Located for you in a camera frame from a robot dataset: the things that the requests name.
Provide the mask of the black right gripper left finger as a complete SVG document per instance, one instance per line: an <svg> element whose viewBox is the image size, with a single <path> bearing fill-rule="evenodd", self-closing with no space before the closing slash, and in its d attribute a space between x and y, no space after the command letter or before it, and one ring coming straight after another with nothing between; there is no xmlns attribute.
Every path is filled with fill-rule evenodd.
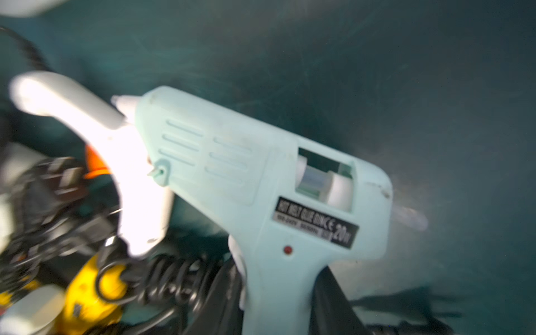
<svg viewBox="0 0 536 335"><path fill-rule="evenodd" d="M184 334L241 334L242 277L233 259L220 268L205 305Z"/></svg>

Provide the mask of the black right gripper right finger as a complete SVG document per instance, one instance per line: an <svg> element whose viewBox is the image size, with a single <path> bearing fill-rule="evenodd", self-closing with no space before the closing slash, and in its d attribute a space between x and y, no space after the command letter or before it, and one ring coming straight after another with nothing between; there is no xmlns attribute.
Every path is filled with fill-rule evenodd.
<svg viewBox="0 0 536 335"><path fill-rule="evenodd" d="M310 334L370 335L353 311L331 269L318 275L313 290Z"/></svg>

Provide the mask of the light mint glue gun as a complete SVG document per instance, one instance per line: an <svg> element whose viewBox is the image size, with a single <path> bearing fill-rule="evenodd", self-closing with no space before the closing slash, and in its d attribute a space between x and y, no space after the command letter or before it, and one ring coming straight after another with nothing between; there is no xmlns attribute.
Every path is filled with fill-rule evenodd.
<svg viewBox="0 0 536 335"><path fill-rule="evenodd" d="M134 121L152 179L229 234L244 334L306 334L326 266L381 257L393 221L428 227L372 163L170 87L112 102Z"/></svg>

